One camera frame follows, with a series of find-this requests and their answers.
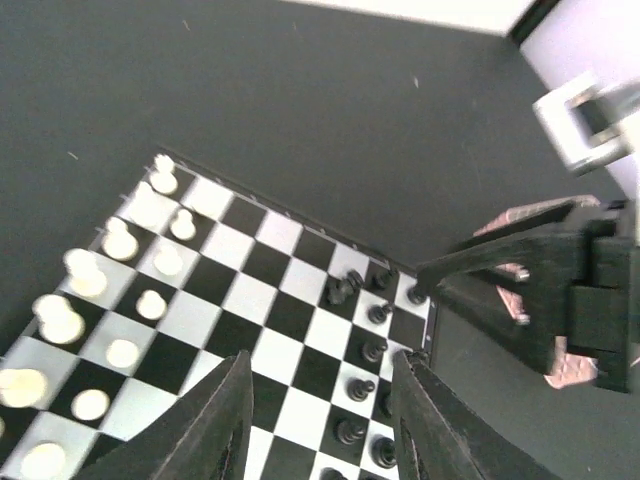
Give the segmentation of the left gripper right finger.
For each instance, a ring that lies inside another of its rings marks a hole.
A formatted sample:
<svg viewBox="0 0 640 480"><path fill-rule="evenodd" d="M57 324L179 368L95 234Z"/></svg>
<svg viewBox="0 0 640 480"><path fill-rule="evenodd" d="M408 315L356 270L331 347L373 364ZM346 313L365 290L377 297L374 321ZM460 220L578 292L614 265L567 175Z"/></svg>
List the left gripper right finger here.
<svg viewBox="0 0 640 480"><path fill-rule="evenodd" d="M424 352L400 350L392 364L391 408L401 479L558 477L471 410L429 368Z"/></svg>

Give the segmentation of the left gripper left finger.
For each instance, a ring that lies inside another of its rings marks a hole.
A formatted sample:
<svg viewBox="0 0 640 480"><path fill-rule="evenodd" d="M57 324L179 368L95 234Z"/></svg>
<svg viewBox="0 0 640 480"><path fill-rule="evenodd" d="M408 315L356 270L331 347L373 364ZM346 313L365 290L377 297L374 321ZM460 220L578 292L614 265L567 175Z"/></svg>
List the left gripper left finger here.
<svg viewBox="0 0 640 480"><path fill-rule="evenodd" d="M225 358L149 427L75 477L242 479L254 393L250 354Z"/></svg>

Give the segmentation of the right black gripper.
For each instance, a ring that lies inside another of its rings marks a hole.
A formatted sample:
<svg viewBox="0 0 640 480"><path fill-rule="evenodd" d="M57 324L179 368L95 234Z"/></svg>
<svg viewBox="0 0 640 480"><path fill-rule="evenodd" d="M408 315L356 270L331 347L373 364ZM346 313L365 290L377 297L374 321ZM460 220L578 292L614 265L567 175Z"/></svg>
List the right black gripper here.
<svg viewBox="0 0 640 480"><path fill-rule="evenodd" d="M595 362L595 385L629 393L631 354L638 342L638 244L635 204L594 208L580 233L565 221L580 207L574 199L527 209L526 215L472 237L417 270L414 290L434 298L539 374L550 371L554 337ZM526 281L497 269L519 265ZM535 305L514 320L497 288L528 295Z"/></svg>

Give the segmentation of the pile of black chess pieces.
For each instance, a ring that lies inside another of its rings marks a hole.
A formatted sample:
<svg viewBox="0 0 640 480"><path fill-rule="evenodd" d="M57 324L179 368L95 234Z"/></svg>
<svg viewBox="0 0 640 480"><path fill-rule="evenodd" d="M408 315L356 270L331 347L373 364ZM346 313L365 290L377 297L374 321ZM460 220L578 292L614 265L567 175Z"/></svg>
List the pile of black chess pieces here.
<svg viewBox="0 0 640 480"><path fill-rule="evenodd" d="M415 280L371 264L364 283L339 304L322 298L320 311L346 322L340 365L319 447L317 477L331 468L346 479L397 479L392 464L392 359L400 350L429 350L435 309L406 298Z"/></svg>

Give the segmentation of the pink metal tin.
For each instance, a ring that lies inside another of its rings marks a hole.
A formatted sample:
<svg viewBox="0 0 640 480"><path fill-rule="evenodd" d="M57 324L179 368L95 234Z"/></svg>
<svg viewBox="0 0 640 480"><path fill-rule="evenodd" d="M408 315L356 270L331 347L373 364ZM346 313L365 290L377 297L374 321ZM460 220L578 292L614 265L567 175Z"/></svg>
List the pink metal tin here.
<svg viewBox="0 0 640 480"><path fill-rule="evenodd" d="M476 230L473 236L480 236L516 223L565 202L572 202L579 207L593 207L600 204L600 201L593 195L577 195L510 207L485 226ZM525 315L530 314L528 308L534 304L529 300L528 295L516 294L514 291L507 290L504 287L498 287L497 292L514 320L522 320ZM534 299L539 301L538 304L534 305L535 307L542 306L542 294L536 294ZM569 353L565 335L556 335L554 337L552 360L551 369L544 375L544 379L554 389L586 384L596 378L596 361L588 356Z"/></svg>

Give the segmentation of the black white chess board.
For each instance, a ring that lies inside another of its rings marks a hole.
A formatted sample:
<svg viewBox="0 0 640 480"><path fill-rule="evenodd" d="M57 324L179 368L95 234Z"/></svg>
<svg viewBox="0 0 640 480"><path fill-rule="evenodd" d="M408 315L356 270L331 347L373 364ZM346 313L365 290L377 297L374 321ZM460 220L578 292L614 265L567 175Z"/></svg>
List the black white chess board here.
<svg viewBox="0 0 640 480"><path fill-rule="evenodd" d="M117 210L139 243L128 261L110 258L99 241L91 245L107 277L95 298L57 287L83 317L85 330L73 343L45 340L35 324L15 341L3 369L34 369L48 379L34 406L1 410L1 475L19 479L26 453L44 442L66 452L69 479L132 439L191 390L224 358L249 352L254 414L245 475L249 479L318 479L318 453L331 406L333 377L344 345L346 322L320 311L322 298L343 303L364 283L368 267L391 267L359 246L332 238L239 191L230 183L175 165L178 186L162 195L174 210L150 230L129 217L129 202ZM180 240L170 224L180 209L193 215L196 234ZM163 244L183 261L165 276L153 260ZM140 316L145 290L167 303L157 321ZM110 343L125 339L140 351L128 369L111 366ZM107 393L110 406L94 421L74 417L81 391Z"/></svg>

